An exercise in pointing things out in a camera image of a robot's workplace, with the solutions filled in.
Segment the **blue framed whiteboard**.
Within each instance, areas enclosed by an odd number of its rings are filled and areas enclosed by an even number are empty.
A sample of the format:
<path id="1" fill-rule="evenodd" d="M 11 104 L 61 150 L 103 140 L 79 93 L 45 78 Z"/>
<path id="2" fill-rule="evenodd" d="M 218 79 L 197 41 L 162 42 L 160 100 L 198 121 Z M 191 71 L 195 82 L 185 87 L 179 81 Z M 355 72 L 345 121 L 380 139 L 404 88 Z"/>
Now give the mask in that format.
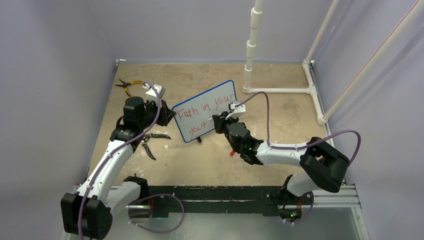
<path id="1" fill-rule="evenodd" d="M 185 143 L 190 143 L 215 129 L 213 115 L 220 115 L 237 100 L 235 83 L 229 79 L 176 105 L 175 122 Z"/>

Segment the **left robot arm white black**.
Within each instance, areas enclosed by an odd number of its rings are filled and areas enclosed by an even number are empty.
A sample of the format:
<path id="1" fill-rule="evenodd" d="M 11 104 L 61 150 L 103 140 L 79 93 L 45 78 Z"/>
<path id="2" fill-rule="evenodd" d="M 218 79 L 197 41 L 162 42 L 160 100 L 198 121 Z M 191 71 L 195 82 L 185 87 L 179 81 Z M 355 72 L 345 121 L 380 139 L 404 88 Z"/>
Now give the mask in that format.
<path id="1" fill-rule="evenodd" d="M 148 201 L 147 181 L 141 177 L 129 176 L 115 193 L 111 189 L 147 132 L 154 125 L 167 126 L 175 114 L 160 98 L 143 100 L 135 96 L 125 100 L 123 115 L 116 122 L 103 157 L 85 182 L 74 193 L 65 193 L 60 201 L 66 233 L 102 240 L 114 216 L 127 204 Z"/>

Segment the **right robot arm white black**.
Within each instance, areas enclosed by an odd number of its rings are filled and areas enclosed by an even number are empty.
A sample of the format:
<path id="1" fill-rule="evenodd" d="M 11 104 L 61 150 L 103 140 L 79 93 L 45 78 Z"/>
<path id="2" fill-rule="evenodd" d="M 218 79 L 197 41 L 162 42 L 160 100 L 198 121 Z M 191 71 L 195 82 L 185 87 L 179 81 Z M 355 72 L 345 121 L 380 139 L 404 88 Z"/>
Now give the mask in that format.
<path id="1" fill-rule="evenodd" d="M 299 144 L 271 145 L 251 135 L 243 122 L 229 112 L 212 116 L 217 134 L 223 134 L 234 153 L 250 165 L 281 164 L 300 167 L 303 172 L 289 176 L 284 182 L 280 196 L 288 204 L 302 195 L 324 190 L 338 193 L 350 160 L 320 137 Z"/>

